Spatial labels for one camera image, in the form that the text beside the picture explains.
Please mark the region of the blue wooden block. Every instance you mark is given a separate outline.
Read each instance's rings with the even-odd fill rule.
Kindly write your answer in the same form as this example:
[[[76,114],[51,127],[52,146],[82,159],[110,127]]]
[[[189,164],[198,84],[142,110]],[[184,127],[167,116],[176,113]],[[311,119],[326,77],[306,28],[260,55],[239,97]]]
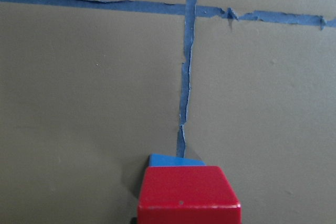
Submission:
[[[150,167],[175,167],[175,166],[206,166],[203,161],[162,154],[151,154]]]

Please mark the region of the red wooden block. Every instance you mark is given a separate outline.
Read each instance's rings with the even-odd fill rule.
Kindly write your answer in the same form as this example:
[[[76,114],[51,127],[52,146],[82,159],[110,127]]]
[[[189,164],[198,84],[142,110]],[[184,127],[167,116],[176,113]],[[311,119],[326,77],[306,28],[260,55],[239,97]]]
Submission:
[[[241,204],[218,166],[148,167],[138,223],[241,223]]]

